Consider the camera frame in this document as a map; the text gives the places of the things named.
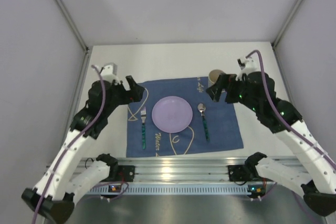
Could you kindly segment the beige paper cup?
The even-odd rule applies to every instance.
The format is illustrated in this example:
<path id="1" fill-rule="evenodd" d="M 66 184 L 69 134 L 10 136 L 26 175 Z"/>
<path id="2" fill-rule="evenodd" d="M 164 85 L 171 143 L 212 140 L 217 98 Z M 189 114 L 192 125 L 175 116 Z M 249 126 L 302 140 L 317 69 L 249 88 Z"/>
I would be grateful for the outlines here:
<path id="1" fill-rule="evenodd" d="M 221 73 L 226 74 L 224 71 L 219 70 L 219 69 L 214 69 L 208 74 L 208 87 L 211 87 L 216 82 L 218 76 Z"/>

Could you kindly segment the fork with green handle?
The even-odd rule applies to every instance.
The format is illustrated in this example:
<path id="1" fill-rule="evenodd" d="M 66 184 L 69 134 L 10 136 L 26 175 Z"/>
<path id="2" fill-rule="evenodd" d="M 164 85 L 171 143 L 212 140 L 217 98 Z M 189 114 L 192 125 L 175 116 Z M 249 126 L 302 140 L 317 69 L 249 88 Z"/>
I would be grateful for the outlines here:
<path id="1" fill-rule="evenodd" d="M 146 149 L 146 135 L 145 135 L 145 120 L 146 120 L 146 108 L 143 107 L 140 111 L 142 120 L 142 149 Z"/>

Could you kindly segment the spoon with green handle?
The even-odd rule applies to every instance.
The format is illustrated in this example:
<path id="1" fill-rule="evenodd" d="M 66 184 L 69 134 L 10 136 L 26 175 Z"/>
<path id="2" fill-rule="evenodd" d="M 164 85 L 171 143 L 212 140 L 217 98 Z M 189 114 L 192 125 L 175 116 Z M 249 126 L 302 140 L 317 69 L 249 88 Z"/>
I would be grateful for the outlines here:
<path id="1" fill-rule="evenodd" d="M 198 106 L 197 106 L 197 109 L 200 112 L 201 117 L 202 117 L 202 122 L 203 122 L 203 128 L 204 128 L 206 141 L 209 142 L 210 141 L 209 131 L 208 131 L 208 126 L 207 126 L 207 121 L 206 121 L 206 118 L 205 118 L 206 106 L 203 103 L 199 103 Z"/>

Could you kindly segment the lilac plastic plate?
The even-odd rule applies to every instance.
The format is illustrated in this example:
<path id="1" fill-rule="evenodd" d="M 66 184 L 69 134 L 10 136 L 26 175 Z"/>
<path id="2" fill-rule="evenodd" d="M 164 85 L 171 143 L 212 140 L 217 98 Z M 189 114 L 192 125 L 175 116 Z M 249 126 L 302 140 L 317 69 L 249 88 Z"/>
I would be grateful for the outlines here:
<path id="1" fill-rule="evenodd" d="M 165 133 L 178 133 L 191 123 L 193 110 L 183 98 L 177 96 L 164 97 L 152 109 L 154 125 Z"/>

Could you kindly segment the blue placemat with yellow drawings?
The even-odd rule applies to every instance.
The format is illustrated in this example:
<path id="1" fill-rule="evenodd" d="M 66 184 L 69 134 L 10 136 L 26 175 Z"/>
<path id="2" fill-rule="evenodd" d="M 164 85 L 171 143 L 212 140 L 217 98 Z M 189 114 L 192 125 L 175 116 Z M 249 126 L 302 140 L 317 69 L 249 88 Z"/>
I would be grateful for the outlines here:
<path id="1" fill-rule="evenodd" d="M 140 102 L 128 106 L 127 157 L 155 157 L 238 150 L 244 147 L 235 108 L 226 94 L 213 102 L 207 77 L 140 84 Z"/>

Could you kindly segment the white robot arm, image right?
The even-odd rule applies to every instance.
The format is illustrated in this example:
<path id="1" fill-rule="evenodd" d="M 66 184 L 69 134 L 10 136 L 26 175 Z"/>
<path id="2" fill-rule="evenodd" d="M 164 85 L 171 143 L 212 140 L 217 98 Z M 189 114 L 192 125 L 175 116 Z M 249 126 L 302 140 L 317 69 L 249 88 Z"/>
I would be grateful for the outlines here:
<path id="1" fill-rule="evenodd" d="M 335 162 L 311 135 L 302 115 L 277 97 L 275 82 L 266 73 L 221 74 L 216 82 L 226 91 L 226 103 L 240 103 L 292 151 L 306 169 L 302 174 L 261 152 L 249 156 L 244 169 L 249 178 L 270 179 L 296 193 L 319 216 L 335 213 Z"/>

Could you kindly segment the white robot arm, image left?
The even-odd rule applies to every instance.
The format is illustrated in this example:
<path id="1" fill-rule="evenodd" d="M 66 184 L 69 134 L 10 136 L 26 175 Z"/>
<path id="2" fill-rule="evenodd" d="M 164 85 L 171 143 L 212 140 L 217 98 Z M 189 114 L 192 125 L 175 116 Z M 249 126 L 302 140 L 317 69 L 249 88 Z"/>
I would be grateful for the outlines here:
<path id="1" fill-rule="evenodd" d="M 84 153 L 108 124 L 108 117 L 121 105 L 140 102 L 145 88 L 127 76 L 129 88 L 117 76 L 99 74 L 89 91 L 85 106 L 73 117 L 65 141 L 54 161 L 33 188 L 26 188 L 22 200 L 33 211 L 32 223 L 42 216 L 53 223 L 65 223 L 79 200 L 101 181 L 119 182 L 118 160 L 100 154 L 92 165 L 72 179 Z"/>

